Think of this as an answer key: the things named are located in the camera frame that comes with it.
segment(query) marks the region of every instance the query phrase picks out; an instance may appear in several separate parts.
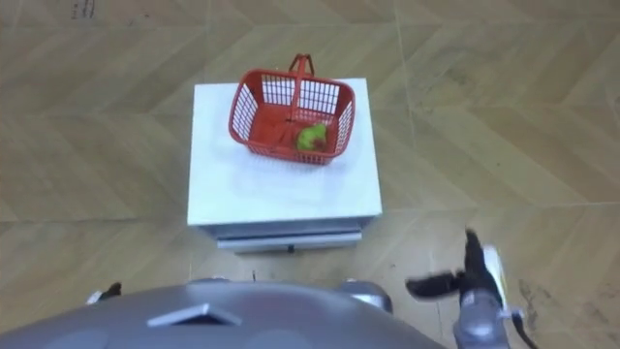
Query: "green object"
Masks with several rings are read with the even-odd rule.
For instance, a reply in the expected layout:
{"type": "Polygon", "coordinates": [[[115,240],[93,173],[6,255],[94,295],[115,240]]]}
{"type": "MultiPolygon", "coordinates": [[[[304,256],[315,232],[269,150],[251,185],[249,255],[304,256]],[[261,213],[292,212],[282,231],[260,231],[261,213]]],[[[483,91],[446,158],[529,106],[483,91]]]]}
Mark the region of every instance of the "green object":
{"type": "Polygon", "coordinates": [[[297,137],[297,150],[323,150],[327,144],[326,133],[327,127],[322,123],[304,128],[297,137]]]}

